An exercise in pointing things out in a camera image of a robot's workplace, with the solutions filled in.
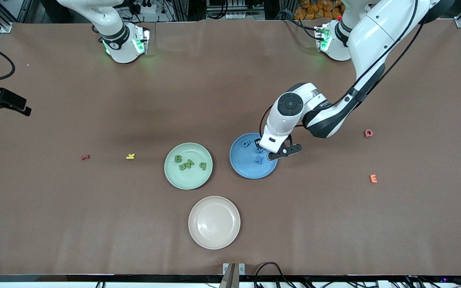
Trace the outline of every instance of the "green plate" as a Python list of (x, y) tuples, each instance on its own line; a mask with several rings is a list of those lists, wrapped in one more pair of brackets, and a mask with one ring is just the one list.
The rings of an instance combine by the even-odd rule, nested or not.
[(190, 190), (202, 186), (212, 173), (212, 157), (204, 146), (184, 143), (176, 146), (165, 160), (165, 175), (168, 181), (179, 189)]

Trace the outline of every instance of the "white plate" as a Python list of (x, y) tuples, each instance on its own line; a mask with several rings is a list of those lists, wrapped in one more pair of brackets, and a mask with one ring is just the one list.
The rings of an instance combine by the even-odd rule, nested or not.
[(238, 208), (226, 198), (209, 196), (193, 206), (188, 228), (200, 246), (216, 250), (231, 244), (238, 236), (241, 219)]

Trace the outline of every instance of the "brown table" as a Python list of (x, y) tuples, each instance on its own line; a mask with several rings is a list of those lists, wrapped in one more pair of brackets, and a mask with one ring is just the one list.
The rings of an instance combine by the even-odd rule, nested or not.
[[(17, 66), (0, 87), (33, 109), (0, 110), (0, 274), (208, 274), (231, 261), (248, 273), (276, 261), (287, 274), (461, 274), (461, 29), (452, 20), (425, 26), (336, 135), (296, 129), (302, 153), (260, 180), (234, 172), (232, 142), (256, 132), (297, 82), (339, 98), (355, 80), (351, 62), (318, 54), (283, 22), (157, 24), (150, 55), (132, 64), (113, 62), (97, 38), (87, 24), (15, 24), (0, 39)], [(0, 75), (8, 69), (0, 57)], [(183, 142), (214, 159), (193, 191), (163, 171)], [(210, 195), (241, 214), (221, 250), (188, 232), (192, 206)]]

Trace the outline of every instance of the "blue plate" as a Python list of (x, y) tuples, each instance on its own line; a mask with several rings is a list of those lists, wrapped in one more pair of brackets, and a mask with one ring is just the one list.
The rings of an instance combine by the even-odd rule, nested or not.
[(256, 146), (254, 141), (259, 138), (259, 133), (247, 133), (236, 139), (230, 148), (230, 164), (245, 178), (266, 177), (277, 166), (278, 159), (268, 160), (268, 150)]

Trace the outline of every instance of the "plate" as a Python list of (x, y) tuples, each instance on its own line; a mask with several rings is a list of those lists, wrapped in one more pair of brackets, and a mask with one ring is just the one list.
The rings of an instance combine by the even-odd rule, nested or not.
[(199, 188), (209, 179), (211, 173), (211, 154), (200, 144), (180, 144), (166, 156), (166, 178), (179, 189)]
[(198, 201), (188, 219), (193, 240), (211, 250), (229, 246), (238, 236), (240, 226), (238, 208), (220, 196), (209, 196)]
[(268, 160), (269, 151), (256, 146), (254, 141), (259, 138), (259, 133), (247, 133), (236, 139), (230, 147), (230, 164), (245, 178), (266, 177), (277, 166), (278, 159)]

